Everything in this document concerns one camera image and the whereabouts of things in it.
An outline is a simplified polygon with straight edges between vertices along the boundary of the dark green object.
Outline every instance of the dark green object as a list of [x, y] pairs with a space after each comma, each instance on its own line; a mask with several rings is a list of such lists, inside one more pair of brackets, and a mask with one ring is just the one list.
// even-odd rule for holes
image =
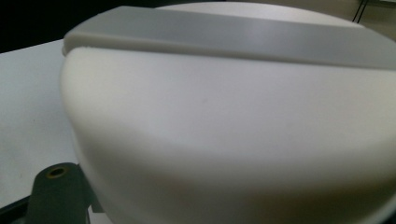
[[56, 164], [35, 177], [26, 223], [90, 223], [87, 210], [93, 201], [80, 168], [74, 163]]

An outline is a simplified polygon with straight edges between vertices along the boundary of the circular hole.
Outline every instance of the circular hole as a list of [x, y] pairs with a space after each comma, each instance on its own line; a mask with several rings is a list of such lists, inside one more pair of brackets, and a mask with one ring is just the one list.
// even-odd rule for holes
[[64, 167], [55, 167], [53, 169], [51, 169], [48, 173], [47, 173], [47, 178], [58, 178], [63, 176], [66, 173], [66, 168]]

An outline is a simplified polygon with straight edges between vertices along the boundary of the dark wall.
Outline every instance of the dark wall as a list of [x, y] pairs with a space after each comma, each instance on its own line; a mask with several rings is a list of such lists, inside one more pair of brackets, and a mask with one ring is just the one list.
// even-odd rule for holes
[[0, 1], [0, 53], [61, 39], [79, 23], [118, 6], [162, 7], [193, 0]]

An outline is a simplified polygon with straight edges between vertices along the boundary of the gray flat top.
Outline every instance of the gray flat top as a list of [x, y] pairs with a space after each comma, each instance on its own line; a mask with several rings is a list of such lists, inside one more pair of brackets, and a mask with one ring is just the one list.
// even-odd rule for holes
[[396, 44], [369, 29], [117, 7], [64, 39], [78, 47], [396, 70]]

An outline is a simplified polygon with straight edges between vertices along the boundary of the white surface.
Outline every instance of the white surface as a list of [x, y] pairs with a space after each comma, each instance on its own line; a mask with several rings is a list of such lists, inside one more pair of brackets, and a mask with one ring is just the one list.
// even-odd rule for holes
[[118, 223], [376, 223], [394, 209], [395, 71], [81, 48], [62, 83], [81, 166]]
[[59, 93], [61, 48], [0, 54], [0, 207], [28, 196], [44, 168], [76, 162]]

